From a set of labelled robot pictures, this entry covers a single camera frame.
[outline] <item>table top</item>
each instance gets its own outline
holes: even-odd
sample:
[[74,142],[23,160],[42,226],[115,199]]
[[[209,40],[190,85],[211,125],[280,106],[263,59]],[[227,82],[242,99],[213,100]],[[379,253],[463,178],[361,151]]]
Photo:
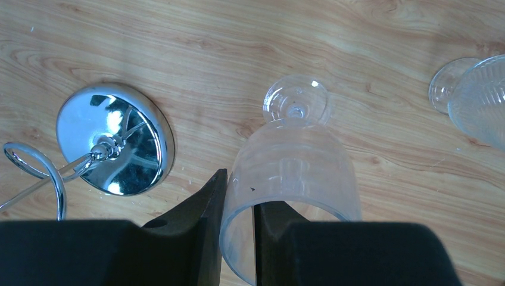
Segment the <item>table top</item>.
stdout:
[[[0,3],[0,141],[28,143],[60,167],[60,106],[101,81],[128,83],[168,118],[167,179],[135,197],[67,184],[68,218],[138,224],[231,169],[264,124],[263,97],[287,74],[331,91],[329,128],[354,163],[363,218],[419,222],[467,285],[505,280],[505,154],[460,132],[427,96],[462,57],[505,53],[499,0],[7,0]],[[0,199],[36,182],[0,159]],[[50,187],[1,219],[52,219]],[[222,285],[242,285],[223,264]]]

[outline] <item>shiny silver object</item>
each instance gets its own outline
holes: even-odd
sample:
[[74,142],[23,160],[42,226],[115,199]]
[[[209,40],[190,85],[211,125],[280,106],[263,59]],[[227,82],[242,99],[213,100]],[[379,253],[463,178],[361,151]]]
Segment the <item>shiny silver object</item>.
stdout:
[[[63,182],[80,176],[101,191],[137,195],[161,182],[173,165],[175,145],[166,118],[146,96],[119,83],[101,83],[73,94],[61,107],[56,133],[63,156],[72,162],[60,170],[33,147],[4,145],[5,155],[16,166],[42,180],[1,204],[0,212],[52,181],[58,201],[57,219],[63,220]],[[14,150],[37,159],[49,174],[28,165]],[[61,176],[71,169],[73,175]]]

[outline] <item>spiral metal coil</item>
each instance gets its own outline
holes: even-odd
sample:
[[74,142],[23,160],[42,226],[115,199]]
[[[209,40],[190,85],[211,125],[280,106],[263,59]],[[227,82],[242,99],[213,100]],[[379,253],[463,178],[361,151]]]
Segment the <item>spiral metal coil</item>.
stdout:
[[[30,157],[36,159],[41,165],[45,167],[48,173],[44,173],[40,170],[37,170],[30,164],[26,163],[15,151],[21,151],[28,154]],[[23,198],[37,191],[40,187],[47,184],[49,181],[52,181],[54,186],[54,191],[56,193],[57,199],[57,220],[64,220],[67,214],[67,194],[65,192],[65,186],[63,183],[70,182],[73,179],[81,176],[89,170],[91,165],[97,160],[99,153],[90,152],[86,155],[78,158],[74,162],[64,166],[60,170],[56,169],[53,162],[44,154],[42,154],[39,150],[33,148],[30,145],[19,143],[19,142],[10,142],[4,145],[4,153],[7,158],[13,162],[17,167],[21,170],[27,172],[28,174],[41,179],[38,183],[32,185],[28,189],[17,194],[15,197],[6,201],[5,203],[0,205],[0,212],[6,211],[7,208],[13,206],[15,203],[19,202]],[[65,174],[71,169],[77,168],[77,170],[70,176],[61,176]]]

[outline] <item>clear goblet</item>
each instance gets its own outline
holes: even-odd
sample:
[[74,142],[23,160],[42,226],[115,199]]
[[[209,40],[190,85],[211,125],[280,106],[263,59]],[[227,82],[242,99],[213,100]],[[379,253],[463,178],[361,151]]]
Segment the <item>clear goblet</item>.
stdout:
[[219,244],[226,263],[251,285],[254,205],[289,201],[311,220],[361,219],[353,164],[324,126],[330,114],[328,92],[318,80],[284,77],[265,97],[267,124],[249,137],[235,159]]
[[505,151],[505,55],[448,63],[431,81],[429,99],[461,131]]

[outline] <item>black plastic part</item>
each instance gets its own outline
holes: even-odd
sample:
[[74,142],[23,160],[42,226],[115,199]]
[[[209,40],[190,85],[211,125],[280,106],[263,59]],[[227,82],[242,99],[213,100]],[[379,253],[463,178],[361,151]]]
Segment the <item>black plastic part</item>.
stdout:
[[143,228],[120,220],[0,223],[0,285],[219,285],[227,172]]
[[460,286],[440,240],[413,223],[308,222],[285,202],[254,207],[258,286]]

